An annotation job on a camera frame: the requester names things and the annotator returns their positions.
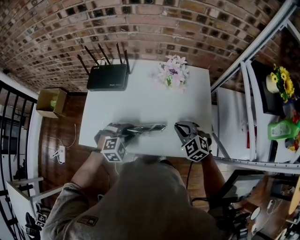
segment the flower pot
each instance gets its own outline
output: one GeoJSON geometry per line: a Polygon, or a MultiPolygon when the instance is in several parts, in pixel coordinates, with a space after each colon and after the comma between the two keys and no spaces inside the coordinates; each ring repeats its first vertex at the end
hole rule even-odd
{"type": "Polygon", "coordinates": [[[270,93],[278,93],[279,92],[279,89],[277,88],[276,83],[272,81],[270,74],[267,75],[267,77],[266,77],[266,85],[267,85],[267,89],[270,93]]]}

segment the cardboard box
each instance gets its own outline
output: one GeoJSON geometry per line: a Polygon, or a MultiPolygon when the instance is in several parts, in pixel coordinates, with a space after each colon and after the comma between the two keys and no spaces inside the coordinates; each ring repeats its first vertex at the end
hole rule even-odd
{"type": "Polygon", "coordinates": [[[58,118],[64,115],[64,105],[67,93],[59,88],[42,89],[37,99],[37,112],[43,117],[58,118]],[[51,101],[56,99],[56,105],[51,108],[51,101]]]}

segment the green bottle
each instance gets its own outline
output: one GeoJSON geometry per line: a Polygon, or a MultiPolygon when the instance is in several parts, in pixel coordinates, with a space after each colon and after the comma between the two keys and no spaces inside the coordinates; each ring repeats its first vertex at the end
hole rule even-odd
{"type": "Polygon", "coordinates": [[[286,139],[296,138],[300,130],[300,120],[297,124],[293,123],[291,119],[284,119],[277,123],[268,125],[268,139],[286,139]]]}

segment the table top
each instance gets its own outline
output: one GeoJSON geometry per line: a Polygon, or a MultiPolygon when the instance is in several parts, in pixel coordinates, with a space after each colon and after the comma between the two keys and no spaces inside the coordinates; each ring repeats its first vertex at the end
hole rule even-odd
{"type": "Polygon", "coordinates": [[[24,197],[23,193],[12,186],[9,182],[7,184],[7,191],[9,194],[10,202],[12,204],[14,213],[21,228],[25,231],[26,213],[28,212],[33,218],[34,213],[30,201],[24,197]]]}
{"type": "Polygon", "coordinates": [[[94,136],[111,122],[134,125],[167,124],[163,132],[140,136],[127,147],[129,153],[185,157],[174,130],[180,120],[197,123],[211,133],[210,77],[207,69],[189,68],[184,93],[159,88],[152,79],[159,62],[129,60],[131,74],[125,91],[89,91],[84,106],[79,144],[96,147],[94,136]]]}

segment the wooden floor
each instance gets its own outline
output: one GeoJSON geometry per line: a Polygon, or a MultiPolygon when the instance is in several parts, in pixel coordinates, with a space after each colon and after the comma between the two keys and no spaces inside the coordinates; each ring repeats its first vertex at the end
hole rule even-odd
{"type": "MultiPolygon", "coordinates": [[[[38,163],[39,175],[45,178],[45,181],[41,186],[43,191],[69,182],[90,154],[91,148],[80,146],[78,144],[85,99],[85,96],[69,97],[66,104],[66,117],[64,118],[43,118],[39,141],[38,163]],[[57,158],[51,159],[51,155],[53,155],[59,148],[59,145],[61,145],[58,138],[60,138],[66,146],[70,146],[73,143],[75,138],[74,124],[76,124],[75,143],[70,148],[67,148],[66,162],[60,165],[57,158]]],[[[168,158],[168,160],[179,171],[183,181],[186,182],[190,161],[185,158],[168,158]]],[[[225,164],[218,164],[218,167],[225,180],[227,180],[235,170],[233,167],[225,164]]],[[[99,178],[97,179],[97,182],[87,191],[87,196],[90,199],[91,205],[94,205],[97,202],[98,194],[105,194],[109,190],[109,185],[113,184],[116,177],[117,175],[115,174],[114,166],[105,162],[99,170],[99,178]]],[[[270,191],[270,186],[271,183],[268,181],[268,178],[266,178],[266,180],[260,184],[256,192],[252,194],[249,199],[249,201],[253,204],[262,206],[264,212],[269,202],[269,194],[267,194],[267,192],[270,191]]],[[[188,191],[191,198],[205,197],[201,164],[193,164],[192,166],[188,191]]],[[[48,197],[45,200],[45,204],[53,206],[56,197],[57,195],[48,197]]],[[[197,201],[194,205],[203,210],[208,209],[206,202],[197,201]]],[[[276,214],[272,216],[272,220],[275,219],[275,224],[266,224],[268,228],[265,233],[269,236],[276,236],[277,232],[284,224],[284,219],[287,215],[287,206],[288,202],[283,201],[276,214]]],[[[269,220],[267,218],[268,216],[266,214],[262,214],[260,218],[260,226],[264,224],[264,221],[269,220]]]]}

